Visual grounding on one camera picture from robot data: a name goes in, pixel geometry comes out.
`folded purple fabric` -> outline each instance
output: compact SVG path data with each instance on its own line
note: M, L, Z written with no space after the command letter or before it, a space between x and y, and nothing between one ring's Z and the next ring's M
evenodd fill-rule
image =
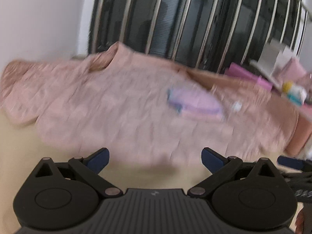
M168 103L184 116L220 121L224 118L221 103L202 89L171 88L168 90Z

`quilted blanket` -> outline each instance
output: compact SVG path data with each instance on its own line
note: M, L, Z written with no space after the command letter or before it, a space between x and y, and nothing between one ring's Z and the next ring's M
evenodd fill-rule
M262 150L282 151L295 130L298 116L288 113L293 127L285 133L261 90L216 86L225 121L181 117L167 104L175 86L202 87L183 66L115 43L83 61L9 63L0 101L14 124L35 121L43 142L73 156L106 147L113 161L148 166L200 164L205 147L253 161Z

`magenta object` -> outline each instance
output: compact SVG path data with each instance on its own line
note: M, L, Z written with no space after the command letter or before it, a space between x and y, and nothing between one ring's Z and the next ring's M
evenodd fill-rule
M254 75L234 62L232 62L230 67L225 70L224 74L227 76L238 77L255 82L268 91L271 91L273 87L273 84L266 79L262 78L261 76Z

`white wall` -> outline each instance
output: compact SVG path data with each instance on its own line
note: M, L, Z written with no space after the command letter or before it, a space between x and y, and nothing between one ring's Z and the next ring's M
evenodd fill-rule
M84 0L0 0L0 71L12 59L76 54Z
M312 0L304 0L304 2L309 8L309 10L312 11ZM304 11L302 12L301 18L302 22L303 19L304 19ZM312 71L312 22L310 22L309 20L307 23L305 38L300 53L300 62L307 70Z

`yellow surface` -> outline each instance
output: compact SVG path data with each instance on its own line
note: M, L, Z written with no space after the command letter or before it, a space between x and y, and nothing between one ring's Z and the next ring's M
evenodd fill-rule
M65 162L72 155L44 145L36 135L34 125L11 125L0 111L0 234L11 234L19 224L13 212L15 194L42 157ZM270 157L276 161L277 154ZM204 166L197 168L144 169L109 164L100 175L117 187L126 188L183 188L187 191L209 175Z

